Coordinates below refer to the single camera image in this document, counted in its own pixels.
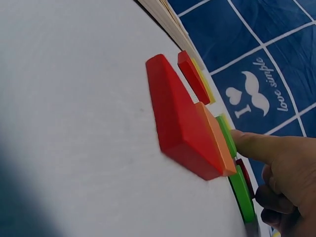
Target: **dark red block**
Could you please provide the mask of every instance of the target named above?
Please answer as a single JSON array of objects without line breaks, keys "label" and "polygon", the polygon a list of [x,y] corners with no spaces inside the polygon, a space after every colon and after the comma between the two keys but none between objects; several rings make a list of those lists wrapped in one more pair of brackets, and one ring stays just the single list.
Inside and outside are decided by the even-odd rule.
[{"label": "dark red block", "polygon": [[237,159],[236,160],[236,165],[239,165],[241,167],[243,176],[245,177],[246,184],[247,184],[247,187],[249,189],[250,197],[251,197],[251,199],[254,199],[255,198],[255,193],[254,193],[252,185],[251,185],[251,181],[250,181],[250,177],[249,177],[248,171],[247,171],[246,166],[244,165],[242,159]]},{"label": "dark red block", "polygon": [[222,175],[208,130],[172,66],[160,54],[146,68],[161,151],[204,180]]},{"label": "dark red block", "polygon": [[203,102],[205,105],[209,104],[211,101],[207,94],[206,88],[186,51],[182,51],[178,54],[178,66],[188,81],[190,87],[196,94],[198,100]]}]

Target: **white table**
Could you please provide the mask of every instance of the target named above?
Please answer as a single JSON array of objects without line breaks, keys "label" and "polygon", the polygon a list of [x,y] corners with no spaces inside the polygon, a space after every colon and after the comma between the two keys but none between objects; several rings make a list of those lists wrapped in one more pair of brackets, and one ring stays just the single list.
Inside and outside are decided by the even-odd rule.
[{"label": "white table", "polygon": [[159,150],[145,61],[179,49],[135,2],[0,11],[0,236],[246,236],[227,178]]}]

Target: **hand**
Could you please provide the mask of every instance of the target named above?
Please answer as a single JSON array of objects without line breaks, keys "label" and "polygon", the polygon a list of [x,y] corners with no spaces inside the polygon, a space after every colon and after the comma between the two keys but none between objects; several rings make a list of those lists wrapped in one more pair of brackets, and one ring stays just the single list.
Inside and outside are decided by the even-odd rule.
[{"label": "hand", "polygon": [[263,222],[282,237],[316,236],[316,139],[232,131],[237,151],[262,161],[265,185],[256,192]]}]

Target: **stack of paper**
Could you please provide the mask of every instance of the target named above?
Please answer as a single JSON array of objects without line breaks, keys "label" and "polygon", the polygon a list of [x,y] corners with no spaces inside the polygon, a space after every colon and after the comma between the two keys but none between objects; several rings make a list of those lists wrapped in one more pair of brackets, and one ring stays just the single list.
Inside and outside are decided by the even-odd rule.
[{"label": "stack of paper", "polygon": [[202,59],[167,0],[138,0],[182,49],[204,69]]}]

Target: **green wooden block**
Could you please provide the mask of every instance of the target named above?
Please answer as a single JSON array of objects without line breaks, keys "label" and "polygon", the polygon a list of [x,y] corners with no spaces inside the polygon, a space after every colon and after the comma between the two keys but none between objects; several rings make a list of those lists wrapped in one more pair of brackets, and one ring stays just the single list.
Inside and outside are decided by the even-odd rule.
[{"label": "green wooden block", "polygon": [[220,116],[216,117],[216,120],[219,123],[219,126],[222,130],[224,137],[225,137],[225,140],[226,140],[228,149],[231,153],[231,156],[232,156],[232,158],[235,158],[237,155],[236,146],[235,146],[235,143],[234,143],[233,138],[231,136],[231,132],[228,129],[227,124],[225,123],[223,116],[220,115]]},{"label": "green wooden block", "polygon": [[237,165],[236,170],[237,174],[230,176],[229,181],[238,202],[242,218],[245,223],[250,223],[256,219],[253,202],[250,198],[249,189],[242,174],[241,167]]}]

